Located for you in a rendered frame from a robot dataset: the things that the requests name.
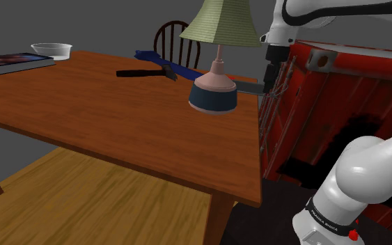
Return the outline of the black hammer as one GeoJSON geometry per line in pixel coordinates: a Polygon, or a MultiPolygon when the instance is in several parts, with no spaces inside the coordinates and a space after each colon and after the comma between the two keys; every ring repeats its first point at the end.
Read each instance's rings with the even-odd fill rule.
{"type": "Polygon", "coordinates": [[[163,76],[174,81],[177,80],[177,74],[173,71],[169,64],[161,65],[161,70],[118,70],[117,77],[154,77],[163,76]]]}

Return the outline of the dark cover book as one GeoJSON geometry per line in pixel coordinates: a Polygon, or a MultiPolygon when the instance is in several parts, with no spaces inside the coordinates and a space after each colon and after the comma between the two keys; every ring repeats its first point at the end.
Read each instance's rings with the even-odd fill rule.
{"type": "Polygon", "coordinates": [[[31,70],[54,65],[54,59],[31,53],[0,55],[0,74],[31,70]]]}

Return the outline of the white bowl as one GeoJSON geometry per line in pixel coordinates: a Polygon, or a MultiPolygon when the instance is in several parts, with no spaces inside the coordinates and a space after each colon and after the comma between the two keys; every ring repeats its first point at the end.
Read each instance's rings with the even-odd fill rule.
{"type": "Polygon", "coordinates": [[[31,48],[39,55],[52,57],[55,61],[64,61],[70,58],[72,45],[63,43],[37,43],[31,48]]]}

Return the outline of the blue long tool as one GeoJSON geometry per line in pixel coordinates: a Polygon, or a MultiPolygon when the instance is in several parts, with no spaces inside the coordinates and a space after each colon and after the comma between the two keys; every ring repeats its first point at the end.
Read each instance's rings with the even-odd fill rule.
{"type": "Polygon", "coordinates": [[[198,77],[203,75],[203,73],[197,72],[195,70],[191,70],[189,68],[183,67],[181,65],[178,65],[170,61],[166,61],[158,53],[154,51],[136,50],[134,58],[139,59],[141,61],[150,61],[157,65],[164,65],[164,64],[170,65],[172,70],[176,74],[191,81],[195,81],[198,77]]]}

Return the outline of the red robot stand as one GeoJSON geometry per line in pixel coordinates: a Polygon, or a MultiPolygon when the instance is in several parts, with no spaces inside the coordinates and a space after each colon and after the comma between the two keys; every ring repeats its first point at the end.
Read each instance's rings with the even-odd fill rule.
{"type": "Polygon", "coordinates": [[[342,149],[363,135],[392,136],[392,51],[296,42],[260,117],[262,175],[293,188],[283,229],[342,149]]]}

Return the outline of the dark wooden chair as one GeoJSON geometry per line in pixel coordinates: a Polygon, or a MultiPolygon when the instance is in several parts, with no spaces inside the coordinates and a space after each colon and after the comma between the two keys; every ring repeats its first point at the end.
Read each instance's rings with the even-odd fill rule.
{"type": "Polygon", "coordinates": [[[201,55],[201,44],[198,41],[184,40],[180,34],[188,27],[188,23],[173,20],[163,24],[155,34],[153,49],[160,57],[173,61],[175,41],[178,41],[178,64],[190,68],[191,55],[195,54],[193,69],[198,68],[201,55]]]}

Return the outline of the grey flat blade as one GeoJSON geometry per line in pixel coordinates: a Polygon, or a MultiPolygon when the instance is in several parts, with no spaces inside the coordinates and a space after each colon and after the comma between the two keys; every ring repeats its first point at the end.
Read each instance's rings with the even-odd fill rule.
{"type": "Polygon", "coordinates": [[[264,95],[263,93],[264,86],[262,84],[248,82],[248,81],[238,81],[238,80],[234,80],[234,82],[237,86],[237,91],[240,93],[259,95],[259,96],[264,95]]]}

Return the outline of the green shade table lamp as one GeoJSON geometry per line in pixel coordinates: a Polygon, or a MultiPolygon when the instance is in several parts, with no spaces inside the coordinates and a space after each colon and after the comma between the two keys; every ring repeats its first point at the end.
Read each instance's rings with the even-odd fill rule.
{"type": "Polygon", "coordinates": [[[237,106],[237,86],[224,72],[224,46],[259,47],[249,0],[204,0],[201,9],[181,38],[217,46],[210,71],[195,79],[189,95],[194,109],[225,114],[237,106]]]}

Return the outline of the brown wooden table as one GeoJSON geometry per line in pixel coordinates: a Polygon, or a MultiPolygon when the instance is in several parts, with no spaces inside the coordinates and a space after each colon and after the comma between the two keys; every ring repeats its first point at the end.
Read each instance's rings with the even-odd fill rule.
{"type": "Polygon", "coordinates": [[[258,99],[213,116],[190,107],[188,79],[116,76],[152,68],[77,51],[0,75],[0,128],[210,194],[203,245],[219,245],[234,202],[262,202],[258,99]]]}

